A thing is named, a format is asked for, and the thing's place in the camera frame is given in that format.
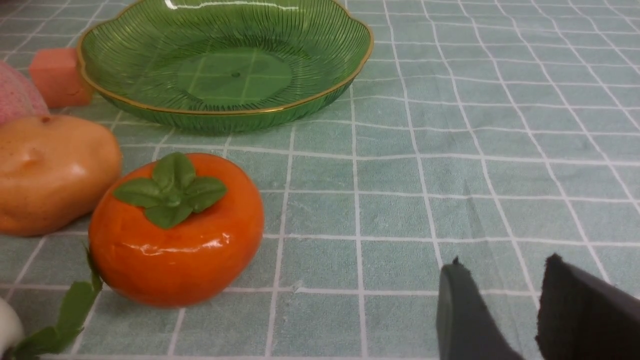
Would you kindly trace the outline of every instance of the gold rim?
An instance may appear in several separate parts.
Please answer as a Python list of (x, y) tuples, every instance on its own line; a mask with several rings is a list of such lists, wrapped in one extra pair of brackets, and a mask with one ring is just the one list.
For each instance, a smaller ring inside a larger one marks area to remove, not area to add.
[(122, 101), (122, 102), (124, 102), (126, 104), (135, 106), (137, 108), (145, 109), (145, 110), (153, 110), (153, 111), (160, 111), (160, 112), (164, 112), (164, 113), (174, 113), (174, 114), (183, 114), (183, 115), (247, 115), (247, 114), (257, 114), (257, 113), (271, 113), (271, 112), (275, 112), (275, 111), (286, 110), (286, 109), (293, 108), (293, 107), (301, 105), (301, 104), (305, 104), (306, 102), (310, 102), (310, 101), (319, 99), (319, 98), (321, 98), (321, 97), (323, 97), (323, 96), (325, 96), (327, 94), (330, 94), (330, 93), (336, 91), (340, 87), (342, 87), (345, 84), (349, 83), (350, 81), (354, 80), (356, 78), (356, 76), (360, 73), (360, 71), (362, 71), (362, 68), (364, 67), (364, 65), (367, 62), (367, 60), (369, 59), (369, 57), (371, 57), (371, 53), (373, 52), (373, 47), (374, 47), (373, 31), (371, 30), (369, 25), (367, 25), (364, 22), (362, 22), (362, 21), (354, 18), (353, 16), (351, 16), (351, 13), (349, 13), (349, 10), (347, 10), (342, 4), (338, 3), (336, 0), (330, 0), (330, 1), (332, 1), (333, 3), (335, 3), (337, 6), (339, 6), (342, 9), (342, 11), (344, 11), (345, 15), (347, 15), (347, 17), (349, 17), (349, 19), (351, 19), (351, 20), (361, 24), (362, 26), (364, 26), (364, 28), (369, 33), (369, 48), (367, 49), (367, 53), (365, 54), (365, 56), (360, 61), (360, 64), (358, 65), (356, 70), (353, 73), (351, 73), (351, 75), (349, 75), (345, 80), (341, 81), (340, 83), (332, 86), (331, 88), (329, 88), (329, 89), (327, 89), (327, 90), (325, 90), (325, 91), (323, 91), (323, 92), (321, 92), (319, 94), (316, 94), (316, 95), (314, 95), (312, 97), (307, 97), (306, 99), (302, 99), (302, 100), (299, 100), (299, 101), (296, 101), (296, 102), (292, 102), (290, 104), (279, 106), (277, 108), (266, 108), (266, 109), (257, 109), (257, 110), (239, 110), (239, 111), (193, 111), (193, 110), (175, 110), (175, 109), (169, 109), (169, 108), (158, 108), (156, 106), (143, 104), (142, 102), (130, 100), (130, 99), (124, 97), (124, 96), (121, 96), (121, 95), (115, 94), (113, 92), (110, 92), (109, 90), (106, 90), (105, 88), (103, 88), (100, 85), (96, 84), (96, 82), (94, 82), (91, 78), (89, 78), (89, 75), (86, 73), (86, 62), (84, 61), (84, 57), (83, 57), (83, 54), (82, 54), (82, 43), (84, 41), (84, 38), (87, 36), (87, 34), (91, 33), (93, 30), (95, 30), (96, 28), (98, 28), (99, 26), (101, 26), (103, 24), (107, 24), (109, 22), (118, 20), (125, 12), (127, 12), (127, 10), (129, 10), (133, 6), (136, 6), (137, 4), (142, 3), (144, 1), (149, 1), (149, 0), (136, 0), (133, 4), (130, 4), (130, 5), (126, 6), (113, 19), (100, 22), (100, 23), (90, 27), (89, 29), (87, 29), (80, 36), (80, 39), (78, 40), (78, 43), (76, 45), (76, 53), (77, 53), (78, 62), (79, 62), (79, 65), (80, 65), (80, 75), (82, 76), (82, 78), (92, 88), (96, 89), (96, 91), (98, 91), (98, 92), (100, 92), (100, 93), (102, 93), (104, 95), (109, 96), (110, 98)]

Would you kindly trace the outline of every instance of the light green tablecloth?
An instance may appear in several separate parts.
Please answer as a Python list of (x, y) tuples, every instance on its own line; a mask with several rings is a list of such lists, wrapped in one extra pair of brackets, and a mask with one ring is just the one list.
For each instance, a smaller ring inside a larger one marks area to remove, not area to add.
[[(267, 222), (221, 296), (159, 311), (107, 291), (60, 358), (436, 359), (438, 269), (455, 256), (527, 359), (553, 252), (640, 295), (640, 4), (533, 1), (345, 0), (375, 32), (371, 60), (336, 103), (265, 133), (187, 135), (101, 99), (70, 109), (114, 131), (125, 171), (176, 150), (235, 161)], [(3, 0), (0, 59), (25, 70), (124, 6)], [(88, 276), (87, 223), (0, 240), (0, 288), (28, 330)]]

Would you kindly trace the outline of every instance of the bowl rim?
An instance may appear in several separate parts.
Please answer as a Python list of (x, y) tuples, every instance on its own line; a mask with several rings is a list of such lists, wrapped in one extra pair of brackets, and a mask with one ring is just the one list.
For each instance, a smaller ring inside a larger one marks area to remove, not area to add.
[(100, 86), (98, 83), (94, 82), (91, 77), (87, 74), (86, 72), (86, 61), (84, 60), (84, 56), (83, 56), (83, 52), (82, 52), (82, 45), (84, 42), (84, 38), (90, 34), (93, 30), (97, 29), (98, 27), (108, 24), (110, 22), (113, 21), (117, 21), (120, 17), (122, 17), (122, 15), (124, 15), (127, 11), (129, 11), (132, 7), (143, 3), (145, 1), (149, 1), (149, 0), (135, 0), (133, 3), (125, 6), (124, 9), (120, 10), (120, 12), (118, 12), (118, 14), (113, 17), (112, 19), (108, 19), (105, 21), (101, 21), (91, 27), (89, 27), (87, 30), (84, 31), (84, 33), (80, 36), (80, 38), (78, 39), (78, 43), (76, 45), (76, 54), (77, 54), (77, 59), (78, 59), (78, 65), (79, 65), (79, 72), (80, 72), (80, 76), (82, 77), (82, 79), (92, 88), (94, 88), (96, 91), (98, 91), (98, 93), (102, 93), (112, 99), (116, 99), (119, 100), (121, 102), (124, 102), (128, 105), (134, 106), (136, 108), (139, 109), (143, 109), (143, 110), (151, 110), (151, 111), (156, 111), (156, 112), (163, 112), (163, 113), (174, 113), (177, 115), (217, 115), (217, 116), (221, 116), (221, 115), (250, 115), (250, 114), (258, 114), (258, 113), (271, 113), (271, 112), (278, 112), (278, 111), (283, 111), (283, 110), (287, 110), (290, 108), (294, 108), (296, 106), (314, 101), (316, 99), (319, 99), (327, 94), (330, 94), (334, 91), (336, 91), (337, 89), (339, 89), (340, 87), (346, 85), (347, 83), (353, 81), (358, 75), (359, 73), (362, 71), (362, 69), (364, 68), (364, 65), (367, 63), (367, 61), (369, 60), (369, 58), (371, 57), (371, 54), (373, 52), (373, 48), (374, 48), (374, 35), (373, 35), (373, 30), (371, 29), (371, 27), (369, 25), (367, 25), (365, 22), (358, 20), (356, 18), (354, 18), (351, 13), (349, 12), (349, 10), (347, 10), (347, 8), (344, 7), (344, 5), (340, 4), (338, 1), (336, 0), (325, 0), (325, 1), (331, 1), (334, 4), (336, 4), (343, 12), (344, 15), (347, 16), (347, 18), (350, 21), (355, 21), (359, 24), (361, 24), (362, 26), (364, 26), (364, 28), (367, 30), (367, 32), (369, 33), (369, 47), (367, 48), (367, 52), (364, 54), (364, 56), (362, 57), (362, 59), (360, 60), (360, 63), (358, 64), (358, 67), (348, 76), (346, 77), (344, 80), (340, 81), (339, 83), (337, 83), (336, 85), (332, 86), (331, 88), (319, 92), (318, 94), (315, 94), (313, 96), (307, 97), (305, 99), (301, 99), (295, 102), (291, 102), (289, 104), (285, 104), (285, 105), (281, 105), (281, 106), (277, 106), (274, 108), (264, 108), (264, 109), (254, 109), (254, 110), (235, 110), (235, 111), (200, 111), (200, 110), (176, 110), (176, 109), (171, 109), (171, 108), (162, 108), (162, 107), (158, 107), (158, 106), (152, 106), (152, 105), (148, 105), (148, 104), (144, 104), (142, 102), (138, 102), (138, 101), (134, 101), (131, 100), (127, 97), (124, 97), (122, 95), (118, 95), (114, 92), (111, 92), (109, 90), (106, 90), (105, 88), (103, 88), (102, 86)]

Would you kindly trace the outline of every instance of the white vegetable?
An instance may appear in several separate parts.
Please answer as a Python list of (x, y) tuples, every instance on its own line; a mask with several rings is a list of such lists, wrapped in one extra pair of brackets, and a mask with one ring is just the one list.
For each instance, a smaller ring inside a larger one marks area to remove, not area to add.
[(24, 339), (22, 322), (11, 305), (0, 298), (0, 356)]

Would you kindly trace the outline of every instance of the persimmon leaf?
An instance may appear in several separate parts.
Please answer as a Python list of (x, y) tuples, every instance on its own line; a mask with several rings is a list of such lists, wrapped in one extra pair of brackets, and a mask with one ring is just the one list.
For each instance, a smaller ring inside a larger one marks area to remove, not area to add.
[(172, 188), (186, 189), (195, 177), (195, 167), (181, 152), (173, 152), (160, 159), (152, 173), (152, 179), (163, 192)]
[(146, 177), (129, 180), (113, 191), (113, 196), (129, 205), (151, 208), (163, 203), (158, 184)]
[(225, 184), (215, 177), (200, 176), (184, 192), (185, 201), (193, 212), (201, 213), (222, 199), (227, 193)]
[(58, 322), (22, 340), (9, 354), (11, 360), (37, 360), (39, 355), (59, 354), (83, 331), (84, 321), (102, 289), (102, 280), (92, 262), (91, 282), (74, 282), (60, 306)]
[(193, 212), (193, 208), (184, 202), (178, 206), (155, 206), (145, 209), (147, 220), (161, 229), (171, 229), (185, 221)]

